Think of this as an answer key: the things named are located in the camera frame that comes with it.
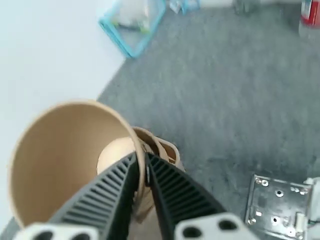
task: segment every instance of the gray carpet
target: gray carpet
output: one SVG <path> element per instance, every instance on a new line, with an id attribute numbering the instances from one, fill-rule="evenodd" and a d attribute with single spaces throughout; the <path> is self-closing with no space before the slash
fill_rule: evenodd
<path id="1" fill-rule="evenodd" d="M 320 54 L 298 36 L 299 11 L 168 11 L 99 101 L 174 142 L 187 172 L 243 218 L 252 173 L 320 175 Z"/>

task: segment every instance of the metal plate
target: metal plate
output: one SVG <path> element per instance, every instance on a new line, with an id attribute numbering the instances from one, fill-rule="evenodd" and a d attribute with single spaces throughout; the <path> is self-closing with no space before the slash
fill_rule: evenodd
<path id="1" fill-rule="evenodd" d="M 254 175 L 251 181 L 245 223 L 250 229 L 286 240 L 306 238 L 312 185 L 297 184 Z M 296 215 L 306 216 L 296 226 Z"/>

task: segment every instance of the clutter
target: clutter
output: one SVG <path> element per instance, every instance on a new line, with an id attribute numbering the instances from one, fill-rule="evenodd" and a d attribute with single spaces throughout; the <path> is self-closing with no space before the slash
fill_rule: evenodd
<path id="1" fill-rule="evenodd" d="M 165 0 L 121 0 L 99 18 L 99 24 L 128 58 L 146 48 L 166 11 Z"/>
<path id="2" fill-rule="evenodd" d="M 301 19 L 299 35 L 312 42 L 320 39 L 320 1 L 303 0 L 301 5 Z"/>
<path id="3" fill-rule="evenodd" d="M 169 7 L 176 14 L 182 11 L 186 14 L 188 11 L 198 10 L 200 8 L 200 0 L 170 0 Z"/>

